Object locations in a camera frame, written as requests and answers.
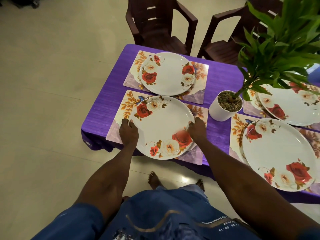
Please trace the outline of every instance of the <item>beige floor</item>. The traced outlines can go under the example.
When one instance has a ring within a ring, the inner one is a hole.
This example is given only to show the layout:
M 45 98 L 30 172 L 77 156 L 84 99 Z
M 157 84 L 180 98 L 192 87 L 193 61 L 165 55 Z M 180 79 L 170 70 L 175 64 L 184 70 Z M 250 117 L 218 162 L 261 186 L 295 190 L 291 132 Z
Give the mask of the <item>beige floor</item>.
M 245 0 L 179 0 L 198 19 L 196 56 L 213 14 Z M 127 0 L 41 0 L 38 9 L 0 8 L 0 235 L 30 239 L 78 196 L 86 180 L 116 153 L 91 151 L 80 128 L 126 44 Z M 218 27 L 228 39 L 237 18 Z M 187 22 L 174 12 L 173 35 L 185 41 Z M 200 176 L 174 162 L 134 157 L 124 194 L 149 189 L 155 171 L 174 189 Z M 204 180 L 210 203 L 237 217 L 224 193 Z M 300 209 L 317 218 L 320 208 Z

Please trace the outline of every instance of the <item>plate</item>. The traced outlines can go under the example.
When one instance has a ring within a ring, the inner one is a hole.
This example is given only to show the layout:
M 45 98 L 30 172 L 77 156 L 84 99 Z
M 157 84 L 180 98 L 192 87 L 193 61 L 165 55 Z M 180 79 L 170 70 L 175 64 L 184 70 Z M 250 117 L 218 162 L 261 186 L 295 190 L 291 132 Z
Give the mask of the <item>plate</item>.
M 311 145 L 283 121 L 266 118 L 252 122 L 243 133 L 242 146 L 251 168 L 275 188 L 305 190 L 316 178 Z
M 286 82 L 292 89 L 262 85 L 272 94 L 272 96 L 264 93 L 258 94 L 265 109 L 274 117 L 291 125 L 305 126 L 320 122 L 318 96 L 302 90 L 294 82 Z M 318 91 L 316 86 L 307 85 L 307 87 Z
M 137 104 L 129 120 L 139 130 L 137 149 L 160 160 L 178 157 L 193 146 L 188 128 L 195 118 L 188 107 L 169 96 L 152 96 Z
M 195 69 L 185 57 L 163 52 L 148 57 L 141 65 L 142 84 L 159 95 L 174 96 L 186 92 L 195 82 Z

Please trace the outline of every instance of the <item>chair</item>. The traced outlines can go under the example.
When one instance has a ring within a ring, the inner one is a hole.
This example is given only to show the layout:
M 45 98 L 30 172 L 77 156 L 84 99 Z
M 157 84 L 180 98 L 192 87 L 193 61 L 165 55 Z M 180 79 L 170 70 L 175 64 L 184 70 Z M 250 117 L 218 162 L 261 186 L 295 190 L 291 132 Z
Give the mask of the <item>chair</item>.
M 171 36 L 173 9 L 189 23 L 185 44 Z M 198 19 L 177 0 L 129 0 L 125 18 L 135 44 L 190 55 Z
M 281 12 L 282 2 L 280 2 L 279 0 L 268 0 L 268 2 L 256 0 L 255 3 L 253 5 L 257 10 L 267 13 L 272 17 L 274 17 L 275 14 Z M 222 20 L 235 16 L 240 16 L 241 18 L 231 35 L 232 38 L 230 37 L 228 42 L 221 40 L 211 43 L 212 37 L 218 24 Z M 244 27 L 249 32 L 251 32 L 253 27 L 255 27 L 255 31 L 257 33 L 267 31 L 266 25 L 260 22 L 260 20 L 254 16 L 249 11 L 249 8 L 247 6 L 213 15 L 197 57 L 202 58 L 202 56 L 204 56 L 204 58 L 206 58 L 207 60 L 237 65 L 238 53 L 242 46 L 237 44 L 236 42 L 247 43 L 243 29 Z

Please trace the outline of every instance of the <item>floral placemat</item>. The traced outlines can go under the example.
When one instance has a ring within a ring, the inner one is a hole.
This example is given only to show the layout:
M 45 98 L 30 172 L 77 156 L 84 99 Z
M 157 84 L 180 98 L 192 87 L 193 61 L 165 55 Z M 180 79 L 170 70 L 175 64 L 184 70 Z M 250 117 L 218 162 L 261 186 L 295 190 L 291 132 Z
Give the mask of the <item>floral placemat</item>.
M 251 101 L 243 101 L 243 112 L 247 115 L 253 115 L 261 118 L 273 118 L 273 116 L 263 107 L 262 103 L 259 100 L 257 93 L 253 90 L 248 90 L 248 94 L 250 96 Z M 278 106 L 273 109 L 273 114 L 277 115 L 279 118 L 284 116 L 283 110 Z M 314 123 L 312 125 L 304 126 L 306 128 L 314 129 L 316 131 L 320 131 L 320 123 Z
M 242 137 L 247 126 L 255 120 L 258 120 L 258 118 L 239 113 L 236 113 L 231 119 L 229 155 L 245 163 L 246 165 L 249 165 L 249 163 L 246 160 L 246 156 L 243 152 Z M 313 148 L 314 154 L 316 156 L 316 167 L 318 177 L 309 188 L 305 189 L 305 191 L 320 195 L 320 133 L 302 128 L 295 129 L 297 129 L 307 139 L 307 141 Z
M 142 63 L 149 57 L 154 57 L 154 53 L 145 52 L 140 50 L 128 72 L 128 75 L 123 83 L 124 86 L 129 88 L 141 89 L 150 92 L 141 82 L 139 71 Z M 196 82 L 184 93 L 174 96 L 176 99 L 185 100 L 197 104 L 203 104 L 205 97 L 205 88 L 207 83 L 207 76 L 209 65 L 191 62 L 194 67 Z
M 114 117 L 112 125 L 108 131 L 108 134 L 106 135 L 106 140 L 122 144 L 121 138 L 119 136 L 119 128 L 120 128 L 122 119 L 128 119 L 133 109 L 137 106 L 137 104 L 148 97 L 151 97 L 151 96 L 141 92 L 135 92 L 131 90 L 126 91 L 122 99 L 122 102 L 120 104 L 120 107 L 118 108 L 118 111 Z M 194 117 L 199 117 L 207 125 L 208 111 L 209 111 L 207 108 L 203 108 L 203 107 L 199 107 L 191 104 L 185 104 L 185 105 L 187 105 L 187 107 L 191 110 Z M 196 144 L 194 144 L 188 150 L 188 152 L 184 153 L 181 156 L 176 157 L 176 159 L 178 160 L 190 162 L 197 165 L 202 165 L 202 158 L 203 158 L 203 153 Z

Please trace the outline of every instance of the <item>gold curved line on shirt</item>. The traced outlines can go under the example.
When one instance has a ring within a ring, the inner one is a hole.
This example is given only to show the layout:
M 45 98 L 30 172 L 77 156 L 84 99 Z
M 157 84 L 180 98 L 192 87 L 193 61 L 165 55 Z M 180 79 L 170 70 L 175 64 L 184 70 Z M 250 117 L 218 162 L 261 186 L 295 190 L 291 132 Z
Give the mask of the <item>gold curved line on shirt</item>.
M 213 223 L 210 223 L 210 224 L 197 223 L 197 222 L 195 224 L 197 226 L 203 227 L 203 228 L 214 228 L 214 227 L 221 225 L 222 223 L 225 223 L 225 222 L 234 222 L 234 220 L 227 217 L 227 218 L 222 218 L 222 219 L 215 221 Z
M 170 215 L 170 214 L 181 214 L 179 211 L 177 210 L 168 210 L 166 212 L 166 214 L 164 214 L 163 218 L 161 219 L 161 221 L 159 221 L 159 223 L 153 227 L 153 228 L 148 228 L 148 229 L 143 229 L 143 228 L 139 228 L 137 226 L 135 226 L 132 221 L 130 220 L 129 216 L 126 215 L 125 217 L 129 220 L 130 224 L 138 231 L 140 232 L 155 232 L 156 230 L 158 230 L 162 225 L 163 223 L 165 222 L 166 218 Z

